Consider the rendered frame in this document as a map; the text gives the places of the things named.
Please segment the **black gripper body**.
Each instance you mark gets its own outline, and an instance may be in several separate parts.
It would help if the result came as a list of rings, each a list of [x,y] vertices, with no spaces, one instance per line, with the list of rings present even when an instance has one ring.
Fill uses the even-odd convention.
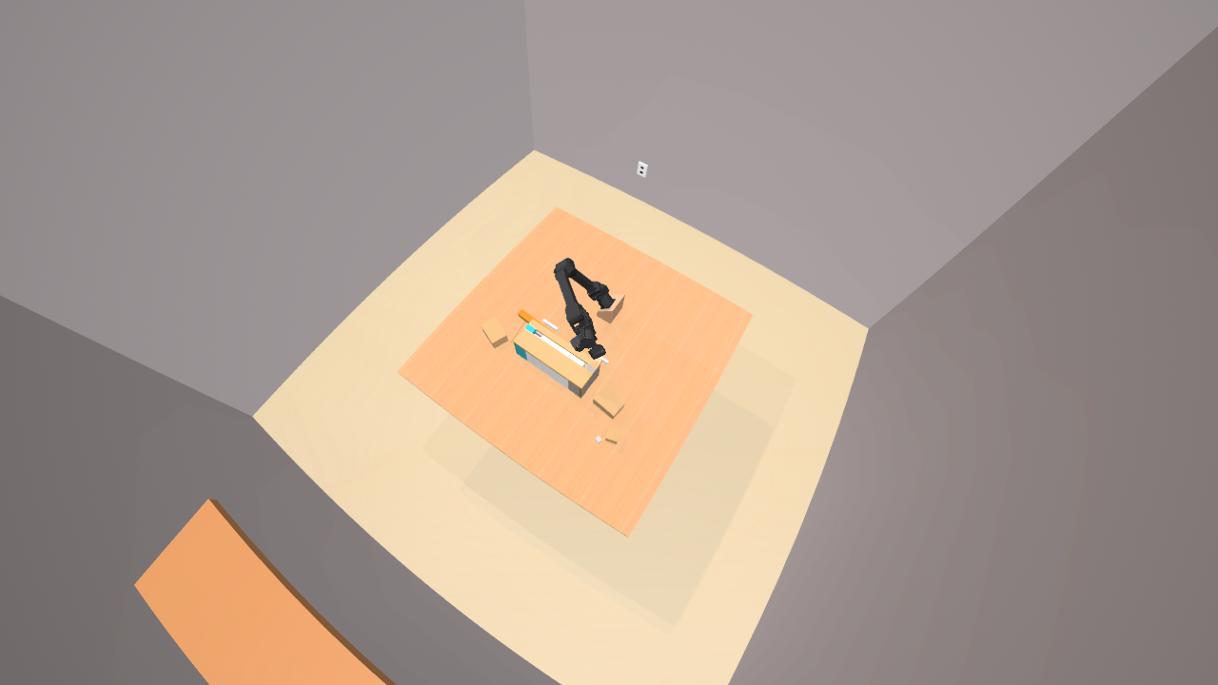
[[[579,335],[580,333],[576,332],[575,334]],[[598,338],[596,336],[596,340]],[[596,347],[590,349],[590,356],[592,357],[592,360],[597,360],[598,357],[600,357],[600,356],[603,356],[605,353],[607,353],[607,350],[603,347],[603,345],[597,345],[597,342],[596,342]]]

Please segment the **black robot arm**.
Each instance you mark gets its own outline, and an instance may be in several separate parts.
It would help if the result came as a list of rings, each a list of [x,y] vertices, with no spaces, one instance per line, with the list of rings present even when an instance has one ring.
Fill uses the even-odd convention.
[[[569,325],[571,325],[574,333],[580,333],[570,340],[572,349],[581,352],[583,349],[596,347],[596,325],[590,317],[590,312],[586,312],[583,306],[576,301],[576,295],[568,278],[583,286],[588,297],[593,301],[598,301],[600,310],[610,308],[615,300],[609,294],[610,289],[608,289],[607,284],[592,282],[588,277],[583,277],[580,271],[576,271],[572,258],[569,257],[555,264],[554,278],[560,285],[561,297],[565,300],[564,312],[566,314],[566,321]],[[579,325],[574,325],[576,323],[579,323]]]

